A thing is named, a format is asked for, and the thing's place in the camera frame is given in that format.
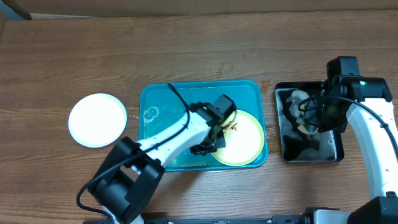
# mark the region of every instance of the round plate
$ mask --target round plate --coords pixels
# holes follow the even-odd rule
[[[79,144],[103,147],[123,133],[127,113],[114,96],[97,93],[81,99],[69,115],[69,132]]]
[[[229,124],[234,113],[224,124]],[[227,166],[243,166],[254,161],[264,147],[264,131],[260,122],[251,114],[238,110],[235,120],[224,130],[226,147],[212,155]]]

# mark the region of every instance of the black container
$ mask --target black container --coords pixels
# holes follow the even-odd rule
[[[306,135],[300,131],[293,131],[293,126],[297,124],[291,123],[285,115],[288,109],[290,111],[288,105],[292,106],[293,104],[290,102],[294,102],[293,97],[291,97],[292,95],[296,97],[298,94],[302,94],[302,91],[305,91],[310,96],[319,95],[322,83],[283,82],[275,86],[274,94],[279,139],[282,158],[286,162],[339,162],[344,158],[343,143],[341,142],[341,134],[339,132],[328,131],[320,134]]]

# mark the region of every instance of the blue tray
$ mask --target blue tray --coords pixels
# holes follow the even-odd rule
[[[188,103],[214,103],[222,94],[234,100],[239,110],[253,115],[261,124],[266,137],[266,125],[262,110],[261,91],[251,80],[228,80],[215,82],[174,83],[173,86]],[[145,139],[158,134],[177,122],[185,108],[167,84],[147,86],[141,93],[139,108],[139,138]],[[218,162],[211,154],[195,156],[189,149],[181,153],[167,167],[166,171],[218,170],[259,167],[268,157],[267,138],[260,155],[250,164],[231,167]]]

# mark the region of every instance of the wooden table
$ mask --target wooden table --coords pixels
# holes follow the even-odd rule
[[[353,211],[368,201],[369,187],[352,129],[339,164],[286,164],[273,89],[325,79],[329,60],[355,55],[362,75],[385,78],[397,98],[397,25],[398,11],[8,22],[0,45],[0,222],[101,217],[75,203],[111,149],[88,149],[69,135],[69,112],[84,96],[118,97],[132,117],[126,135],[137,139],[133,116],[145,86],[242,78],[261,87],[266,163],[166,173],[147,211],[171,218],[270,217],[310,206]],[[87,193],[83,203],[97,206]]]

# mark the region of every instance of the pale yellow plate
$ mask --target pale yellow plate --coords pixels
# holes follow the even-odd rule
[[[224,122],[233,120],[234,113]],[[235,120],[224,130],[226,147],[211,153],[227,166],[243,166],[254,161],[264,147],[264,131],[260,122],[251,114],[238,110]]]

